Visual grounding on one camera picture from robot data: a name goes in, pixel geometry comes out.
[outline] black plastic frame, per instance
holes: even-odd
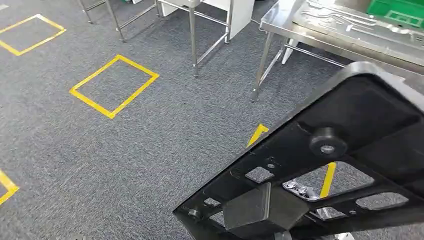
[[[233,163],[181,203],[174,214],[196,240],[236,240],[237,236],[210,216],[223,205],[262,183],[245,174],[256,167],[281,185],[330,162],[350,164],[373,183],[314,201],[311,211],[332,207],[346,216],[322,219],[311,212],[290,231],[295,239],[372,230],[424,222],[424,96],[422,79],[403,81],[368,62],[355,62],[314,91]],[[332,127],[348,145],[337,159],[314,154],[309,143],[314,129]],[[384,192],[408,201],[369,210],[356,200]],[[219,205],[208,205],[212,198]]]

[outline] green plastic bin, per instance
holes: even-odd
[[[367,13],[424,29],[424,0],[372,0]]]

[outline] yellow tape square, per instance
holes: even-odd
[[[44,40],[42,40],[42,41],[40,41],[40,42],[38,42],[38,43],[30,46],[30,47],[28,47],[27,49],[22,50],[22,51],[19,51],[19,50],[14,49],[12,46],[10,46],[9,44],[5,43],[2,40],[0,40],[0,46],[2,46],[3,48],[7,49],[9,52],[15,54],[16,56],[21,56],[22,54],[27,53],[27,52],[35,49],[36,47],[47,43],[48,41],[56,38],[57,36],[63,34],[66,31],[66,29],[63,26],[61,26],[61,25],[59,25],[59,24],[57,24],[57,23],[55,23],[55,22],[47,19],[46,17],[42,16],[41,14],[36,14],[34,16],[28,17],[27,19],[25,19],[23,21],[20,21],[18,23],[15,23],[15,24],[13,24],[11,26],[6,27],[5,29],[0,30],[0,34],[6,32],[6,31],[8,31],[8,30],[10,30],[10,29],[12,29],[12,28],[14,28],[16,26],[19,26],[19,25],[21,25],[23,23],[26,23],[26,22],[28,22],[28,21],[30,21],[32,19],[35,19],[35,18],[40,19],[40,20],[42,20],[42,21],[44,21],[44,22],[52,25],[53,27],[59,29],[59,32],[56,33],[55,35],[51,36],[51,37],[48,37],[48,38],[46,38],[46,39],[44,39]]]
[[[89,99],[88,97],[82,95],[81,93],[79,93],[77,91],[77,89],[79,87],[81,87],[83,84],[87,83],[88,81],[90,81],[92,78],[94,78],[95,76],[99,75],[101,72],[103,72],[104,70],[106,70],[107,68],[109,68],[112,64],[114,64],[116,61],[121,60],[124,63],[127,63],[131,66],[133,66],[134,68],[148,74],[151,76],[151,78],[149,80],[147,80],[139,89],[137,89],[133,94],[131,94],[125,101],[123,101],[115,110],[113,111],[109,111],[107,109],[105,109],[104,107],[100,106],[99,104],[97,104],[96,102],[94,102],[93,100]],[[141,92],[144,91],[144,89],[146,89],[150,84],[152,84],[157,78],[159,77],[159,74],[150,71],[149,69],[145,68],[144,66],[131,61],[130,59],[122,56],[122,55],[116,55],[110,62],[106,63],[104,66],[102,66],[101,68],[99,68],[99,70],[97,70],[96,72],[94,72],[93,74],[91,74],[90,76],[88,76],[86,79],[82,80],[81,82],[79,82],[77,85],[73,86],[70,90],[69,93],[74,95],[75,97],[77,97],[78,99],[80,99],[81,101],[83,101],[84,103],[90,105],[91,107],[93,107],[94,109],[96,109],[97,111],[101,112],[102,114],[108,116],[109,118],[113,119],[117,113],[119,113],[123,108],[125,108],[125,106],[127,106],[133,99],[135,99]]]
[[[6,188],[7,192],[3,194],[3,196],[0,196],[0,205],[2,203],[6,202],[7,199],[12,197],[14,193],[16,193],[17,190],[19,190],[19,187],[16,186],[9,178],[6,176],[2,170],[0,170],[0,184]]]

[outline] metal bolt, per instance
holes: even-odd
[[[320,150],[324,154],[332,154],[332,153],[334,153],[334,151],[336,150],[336,148],[333,147],[333,146],[331,146],[331,145],[323,145],[323,146],[321,146]]]
[[[200,218],[200,212],[198,210],[189,209],[188,210],[188,215],[191,216],[191,217],[193,217],[193,218],[196,218],[196,219],[199,219]]]

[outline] yellow tape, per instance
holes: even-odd
[[[325,174],[324,183],[322,185],[321,193],[319,194],[320,198],[325,198],[329,195],[335,171],[336,171],[336,163],[335,162],[329,163],[327,168],[327,173]]]
[[[12,28],[14,28],[14,27],[16,27],[18,25],[21,25],[23,23],[26,23],[26,22],[28,22],[28,21],[30,21],[32,19],[35,19],[35,18],[38,18],[38,19],[40,19],[40,20],[42,20],[42,21],[44,21],[44,22],[52,25],[53,27],[59,29],[60,31],[58,33],[56,33],[55,35],[53,35],[51,37],[48,37],[48,38],[46,38],[46,39],[44,39],[44,40],[42,40],[40,42],[37,42],[36,44],[34,44],[34,45],[32,45],[32,46],[30,46],[27,49],[24,49],[22,51],[19,51],[19,50],[14,49],[12,46],[10,46],[9,44],[7,44],[7,43],[5,43],[5,42],[3,42],[1,40],[0,40],[0,46],[2,46],[3,48],[5,48],[6,50],[8,50],[9,52],[13,53],[16,56],[21,56],[22,54],[25,54],[25,53],[27,53],[27,52],[35,49],[36,47],[39,47],[40,45],[43,45],[43,44],[47,43],[48,41],[56,38],[57,36],[63,34],[66,31],[66,29],[63,26],[61,26],[61,25],[59,25],[59,24],[57,24],[57,23],[55,23],[55,22],[47,19],[46,17],[42,16],[41,14],[36,14],[34,16],[28,17],[25,20],[22,20],[22,21],[20,21],[18,23],[15,23],[15,24],[13,24],[11,26],[8,26],[8,27],[0,30],[0,34],[6,32],[7,30],[10,30],[10,29],[12,29]]]
[[[81,87],[83,84],[87,83],[88,81],[90,81],[92,78],[94,78],[95,76],[99,75],[101,72],[103,72],[104,70],[106,70],[108,67],[110,67],[112,64],[114,64],[116,61],[121,60],[137,69],[139,69],[140,71],[143,71],[145,73],[147,73],[148,75],[151,76],[151,78],[149,80],[147,80],[139,89],[137,89],[133,94],[131,94],[125,101],[123,101],[115,110],[113,111],[109,111],[107,109],[105,109],[104,107],[100,106],[99,104],[97,104],[96,102],[94,102],[93,100],[89,99],[88,97],[82,95],[81,93],[79,93],[77,91],[77,89],[79,87]],[[159,74],[150,71],[149,69],[145,68],[144,66],[131,61],[130,59],[122,56],[122,55],[116,55],[111,61],[109,61],[108,63],[106,63],[104,66],[102,66],[101,68],[99,68],[97,71],[95,71],[93,74],[91,74],[90,76],[88,76],[87,78],[85,78],[84,80],[82,80],[81,82],[79,82],[77,85],[73,86],[70,90],[69,93],[74,95],[75,97],[77,97],[78,99],[80,99],[81,101],[83,101],[84,103],[88,104],[89,106],[93,107],[94,109],[96,109],[97,111],[99,111],[100,113],[102,113],[103,115],[109,117],[110,119],[113,119],[117,113],[119,113],[123,108],[125,108],[132,100],[134,100],[141,92],[143,92],[150,84],[152,84],[157,78],[159,77]]]
[[[259,137],[261,136],[262,133],[266,133],[268,132],[268,128],[262,124],[259,124],[256,128],[256,131],[254,131],[252,137],[250,138],[249,142],[247,143],[247,147],[249,147],[250,145],[252,145],[254,142],[256,142],[256,140],[259,139]]]
[[[2,184],[7,190],[3,196],[0,196],[1,205],[2,203],[6,202],[6,200],[9,199],[14,193],[16,193],[19,187],[16,186],[2,170],[0,170],[0,184]]]

